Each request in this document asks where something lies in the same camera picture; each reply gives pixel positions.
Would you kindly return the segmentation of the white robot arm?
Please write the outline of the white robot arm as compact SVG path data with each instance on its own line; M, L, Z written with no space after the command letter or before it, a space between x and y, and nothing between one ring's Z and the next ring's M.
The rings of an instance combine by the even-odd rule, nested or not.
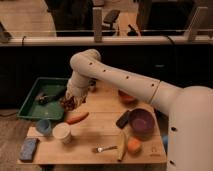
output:
M213 89L180 88L107 66L95 49L74 54L66 97L80 106L96 78L116 86L169 117L167 171L213 171Z

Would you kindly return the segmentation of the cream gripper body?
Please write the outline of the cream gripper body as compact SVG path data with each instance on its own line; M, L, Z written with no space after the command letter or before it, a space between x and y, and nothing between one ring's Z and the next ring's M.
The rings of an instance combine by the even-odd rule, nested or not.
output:
M65 99L71 102L75 106L80 106L86 102L88 92L85 90L67 90L65 93Z

